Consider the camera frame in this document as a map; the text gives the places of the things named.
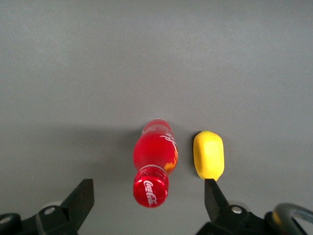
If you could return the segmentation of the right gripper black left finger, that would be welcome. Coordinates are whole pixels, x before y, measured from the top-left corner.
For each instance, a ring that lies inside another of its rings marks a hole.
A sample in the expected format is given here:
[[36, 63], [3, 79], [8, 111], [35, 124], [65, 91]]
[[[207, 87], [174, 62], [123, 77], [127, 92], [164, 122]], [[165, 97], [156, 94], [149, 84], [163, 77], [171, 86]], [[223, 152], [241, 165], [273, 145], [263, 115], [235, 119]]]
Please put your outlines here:
[[78, 234], [93, 205], [93, 179], [84, 179], [59, 206], [45, 207], [36, 214], [38, 234]]

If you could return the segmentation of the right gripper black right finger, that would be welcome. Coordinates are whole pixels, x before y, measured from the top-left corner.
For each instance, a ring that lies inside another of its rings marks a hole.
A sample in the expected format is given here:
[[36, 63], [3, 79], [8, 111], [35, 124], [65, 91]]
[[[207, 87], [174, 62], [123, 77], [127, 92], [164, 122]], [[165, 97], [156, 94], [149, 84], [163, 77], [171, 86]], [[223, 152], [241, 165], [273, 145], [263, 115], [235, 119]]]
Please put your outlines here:
[[204, 181], [204, 204], [210, 221], [199, 235], [268, 235], [265, 220], [244, 207], [231, 205], [214, 179]]

